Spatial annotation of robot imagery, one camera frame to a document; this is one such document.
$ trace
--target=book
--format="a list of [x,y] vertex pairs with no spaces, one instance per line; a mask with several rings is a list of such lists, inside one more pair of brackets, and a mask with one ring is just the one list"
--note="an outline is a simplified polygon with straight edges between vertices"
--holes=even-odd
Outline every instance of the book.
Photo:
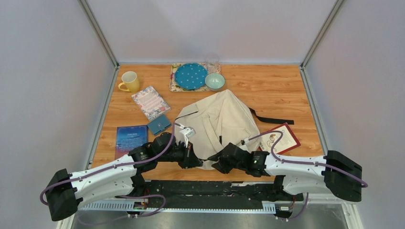
[[138,146],[148,142],[148,126],[121,126],[117,127],[117,140],[115,144],[115,159],[128,154]]
[[[274,147],[275,154],[283,154],[291,149],[297,148],[301,145],[298,141],[297,137],[292,132],[291,128],[287,123],[279,125],[269,131],[278,130],[283,132],[283,137],[281,140],[276,144]],[[260,137],[260,149],[263,151],[270,152],[271,146],[275,143],[275,141],[280,137],[281,134],[279,133],[271,133],[266,134]]]
[[149,121],[153,121],[155,118],[171,109],[167,102],[164,101],[162,96],[152,86],[133,94],[132,99]]

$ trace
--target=perforated metal strip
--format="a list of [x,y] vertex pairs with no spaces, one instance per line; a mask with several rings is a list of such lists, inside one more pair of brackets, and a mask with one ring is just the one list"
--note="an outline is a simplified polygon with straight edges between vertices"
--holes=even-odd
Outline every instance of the perforated metal strip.
[[[129,200],[101,200],[88,204],[81,210],[103,211],[134,211],[134,201]],[[199,212],[199,213],[251,213],[251,214],[275,214],[276,206],[267,201],[262,201],[263,209],[202,209],[202,208],[163,208],[164,212]],[[148,208],[146,211],[154,211],[156,208]]]

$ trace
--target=gray floor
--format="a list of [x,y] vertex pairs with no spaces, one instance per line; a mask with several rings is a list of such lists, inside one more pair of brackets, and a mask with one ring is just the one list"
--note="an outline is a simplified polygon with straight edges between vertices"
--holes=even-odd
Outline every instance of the gray floor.
[[[294,214],[300,205],[296,205]],[[124,212],[79,212],[87,223],[99,223],[125,215]],[[341,205],[310,205],[300,218],[290,222],[276,220],[263,214],[213,214],[213,213],[159,213],[139,219],[122,219],[109,224],[89,227],[77,221],[74,229],[347,229]]]

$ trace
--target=blue wallet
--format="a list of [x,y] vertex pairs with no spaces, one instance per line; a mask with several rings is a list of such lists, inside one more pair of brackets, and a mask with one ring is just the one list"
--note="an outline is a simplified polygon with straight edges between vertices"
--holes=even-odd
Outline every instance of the blue wallet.
[[157,117],[152,122],[148,123],[148,128],[152,132],[153,135],[158,135],[165,131],[167,128],[171,127],[171,122],[169,119],[163,114]]

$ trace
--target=white wall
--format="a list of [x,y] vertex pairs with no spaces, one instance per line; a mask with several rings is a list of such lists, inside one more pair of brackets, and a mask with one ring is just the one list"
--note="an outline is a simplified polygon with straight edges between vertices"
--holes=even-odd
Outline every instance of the white wall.
[[89,0],[119,62],[302,62],[335,0]]
[[363,166],[365,229],[404,228],[405,1],[348,0],[308,67],[336,149]]
[[113,67],[77,1],[0,5],[0,228],[53,229],[39,194],[84,168]]

